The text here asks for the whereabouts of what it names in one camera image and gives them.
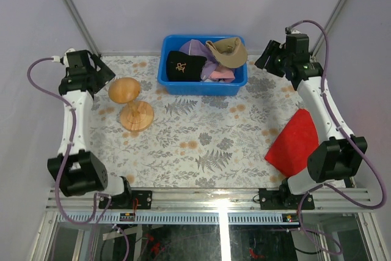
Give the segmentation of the beige baseball cap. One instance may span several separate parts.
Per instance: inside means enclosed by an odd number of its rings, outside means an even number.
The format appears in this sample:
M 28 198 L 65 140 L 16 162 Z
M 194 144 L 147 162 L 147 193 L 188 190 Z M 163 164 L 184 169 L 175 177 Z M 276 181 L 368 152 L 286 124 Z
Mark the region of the beige baseball cap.
M 247 61 L 247 49 L 239 37 L 205 42 L 216 61 L 227 68 L 239 68 Z

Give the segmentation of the pink baseball cap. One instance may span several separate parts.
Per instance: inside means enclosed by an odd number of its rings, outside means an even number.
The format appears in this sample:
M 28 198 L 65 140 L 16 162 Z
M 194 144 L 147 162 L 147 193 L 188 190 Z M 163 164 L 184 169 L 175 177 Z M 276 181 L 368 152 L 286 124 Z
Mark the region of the pink baseball cap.
M 218 66 L 216 69 L 209 75 L 208 79 L 212 81 L 219 81 L 223 83 L 231 83 L 235 80 L 234 69 L 227 68 L 224 66 Z

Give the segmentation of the wooden hat stand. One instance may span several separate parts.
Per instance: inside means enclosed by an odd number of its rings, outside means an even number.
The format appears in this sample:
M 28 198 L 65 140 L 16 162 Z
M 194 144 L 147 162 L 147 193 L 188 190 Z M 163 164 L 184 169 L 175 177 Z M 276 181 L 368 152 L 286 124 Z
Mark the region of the wooden hat stand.
M 117 78 L 108 90 L 109 98 L 119 105 L 124 105 L 120 112 L 120 123 L 130 132 L 141 132 L 149 128 L 155 113 L 152 106 L 138 100 L 141 84 L 134 78 Z

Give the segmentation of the black baseball cap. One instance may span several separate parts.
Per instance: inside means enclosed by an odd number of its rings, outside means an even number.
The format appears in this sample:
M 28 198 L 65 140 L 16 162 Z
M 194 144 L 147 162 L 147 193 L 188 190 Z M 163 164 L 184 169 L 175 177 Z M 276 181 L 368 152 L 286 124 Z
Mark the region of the black baseball cap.
M 172 82 L 199 82 L 206 61 L 204 56 L 170 51 L 166 60 L 167 79 Z

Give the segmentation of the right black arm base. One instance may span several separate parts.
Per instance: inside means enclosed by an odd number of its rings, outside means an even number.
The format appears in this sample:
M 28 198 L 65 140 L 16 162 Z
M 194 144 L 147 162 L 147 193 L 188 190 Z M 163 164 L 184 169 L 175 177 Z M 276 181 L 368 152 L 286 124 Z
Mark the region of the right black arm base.
M 258 190 L 262 210 L 297 210 L 303 194 L 294 195 L 280 189 L 260 188 Z

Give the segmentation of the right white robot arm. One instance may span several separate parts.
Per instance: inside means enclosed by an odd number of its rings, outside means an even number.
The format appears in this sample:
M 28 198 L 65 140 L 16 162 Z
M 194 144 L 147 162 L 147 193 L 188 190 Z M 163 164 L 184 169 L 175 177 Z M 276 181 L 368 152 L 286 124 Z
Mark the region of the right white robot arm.
M 255 65 L 286 77 L 305 105 L 292 116 L 265 156 L 285 179 L 278 191 L 270 196 L 261 192 L 260 197 L 290 209 L 317 185 L 356 175 L 367 142 L 347 127 L 333 99 L 324 101 L 327 81 L 322 78 L 322 66 L 310 60 L 308 35 L 287 34 L 283 44 L 270 40 Z

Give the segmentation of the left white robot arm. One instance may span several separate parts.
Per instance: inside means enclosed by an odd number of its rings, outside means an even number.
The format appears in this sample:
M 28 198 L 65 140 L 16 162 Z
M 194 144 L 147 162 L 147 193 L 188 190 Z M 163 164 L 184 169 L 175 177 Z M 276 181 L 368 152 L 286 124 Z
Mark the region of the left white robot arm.
M 88 146 L 94 96 L 115 78 L 115 73 L 88 50 L 70 48 L 55 61 L 65 66 L 59 85 L 64 123 L 57 156 L 47 162 L 49 173 L 66 197 L 101 192 L 104 204 L 111 209 L 130 207 L 134 194 L 127 179 L 109 175 Z

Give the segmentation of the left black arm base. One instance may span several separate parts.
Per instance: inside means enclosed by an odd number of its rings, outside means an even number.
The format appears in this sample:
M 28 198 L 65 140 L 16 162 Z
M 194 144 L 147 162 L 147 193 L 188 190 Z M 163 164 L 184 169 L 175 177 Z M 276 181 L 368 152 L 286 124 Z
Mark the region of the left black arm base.
M 153 191 L 133 190 L 130 193 L 112 196 L 110 210 L 150 210 L 152 207 Z

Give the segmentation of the purple baseball cap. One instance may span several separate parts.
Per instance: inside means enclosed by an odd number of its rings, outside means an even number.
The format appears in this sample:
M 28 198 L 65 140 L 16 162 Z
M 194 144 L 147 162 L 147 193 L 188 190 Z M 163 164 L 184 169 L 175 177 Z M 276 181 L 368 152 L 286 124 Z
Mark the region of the purple baseball cap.
M 191 39 L 182 45 L 179 51 L 190 56 L 203 56 L 206 58 L 206 62 L 200 72 L 200 78 L 202 81 L 210 79 L 210 75 L 219 65 L 210 49 L 207 48 L 200 40 Z

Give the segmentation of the floral table mat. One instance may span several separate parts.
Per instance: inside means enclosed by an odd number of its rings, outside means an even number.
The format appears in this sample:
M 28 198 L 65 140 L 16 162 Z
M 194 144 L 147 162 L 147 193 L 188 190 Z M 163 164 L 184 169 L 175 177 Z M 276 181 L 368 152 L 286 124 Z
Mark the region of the floral table mat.
M 271 144 L 304 102 L 291 84 L 247 63 L 248 81 L 232 97 L 171 95 L 157 80 L 159 57 L 111 56 L 117 77 L 141 84 L 152 125 L 126 131 L 121 105 L 102 89 L 90 113 L 90 149 L 109 174 L 133 187 L 274 188 L 283 175 L 265 160 Z

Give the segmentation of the red cloth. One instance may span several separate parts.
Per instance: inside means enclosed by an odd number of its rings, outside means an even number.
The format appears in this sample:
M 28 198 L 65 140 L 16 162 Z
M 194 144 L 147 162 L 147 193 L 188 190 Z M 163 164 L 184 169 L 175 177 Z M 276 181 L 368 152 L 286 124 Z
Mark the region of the red cloth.
M 318 147 L 315 125 L 306 109 L 298 109 L 270 146 L 265 160 L 285 177 L 307 167 L 307 159 Z

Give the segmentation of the aluminium front rail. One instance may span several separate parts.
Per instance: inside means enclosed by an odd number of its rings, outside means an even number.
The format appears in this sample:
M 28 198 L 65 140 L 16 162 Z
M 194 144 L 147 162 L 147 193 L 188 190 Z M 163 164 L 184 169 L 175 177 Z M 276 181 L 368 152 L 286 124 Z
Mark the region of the aluminium front rail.
M 138 204 L 147 205 L 150 212 L 216 212 L 225 209 L 229 212 L 272 212 L 294 213 L 299 204 L 286 207 L 271 204 L 271 196 L 259 198 L 257 188 L 135 188 L 133 194 L 149 190 L 152 196 L 139 199 Z M 340 191 L 364 205 L 374 205 L 370 193 L 364 188 L 340 188 Z M 91 211 L 92 194 L 85 196 L 60 196 L 60 202 L 66 211 Z M 305 212 L 315 213 L 355 213 L 370 211 L 354 205 L 330 188 L 320 188 L 305 199 L 302 208 L 313 208 Z M 45 205 L 46 211 L 56 211 L 54 189 L 49 192 Z

